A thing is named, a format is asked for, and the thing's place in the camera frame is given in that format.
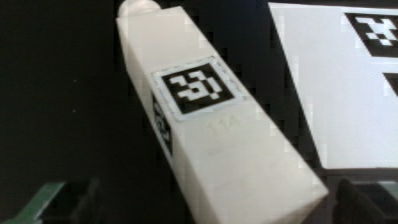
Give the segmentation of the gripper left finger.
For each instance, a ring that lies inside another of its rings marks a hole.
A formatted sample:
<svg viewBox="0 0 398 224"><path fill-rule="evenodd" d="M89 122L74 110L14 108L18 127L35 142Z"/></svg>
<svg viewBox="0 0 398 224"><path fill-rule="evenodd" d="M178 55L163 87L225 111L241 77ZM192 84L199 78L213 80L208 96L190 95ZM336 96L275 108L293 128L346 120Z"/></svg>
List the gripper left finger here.
<svg viewBox="0 0 398 224"><path fill-rule="evenodd" d="M101 224L99 182L46 183L14 217L14 224Z"/></svg>

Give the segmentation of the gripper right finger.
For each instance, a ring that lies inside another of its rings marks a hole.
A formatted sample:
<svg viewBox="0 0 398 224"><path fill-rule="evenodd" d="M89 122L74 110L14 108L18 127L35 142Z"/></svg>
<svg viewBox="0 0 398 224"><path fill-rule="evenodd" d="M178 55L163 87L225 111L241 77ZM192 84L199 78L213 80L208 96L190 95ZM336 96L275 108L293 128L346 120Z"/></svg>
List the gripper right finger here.
<svg viewBox="0 0 398 224"><path fill-rule="evenodd" d="M336 192L334 224L398 224L398 182L343 179Z"/></svg>

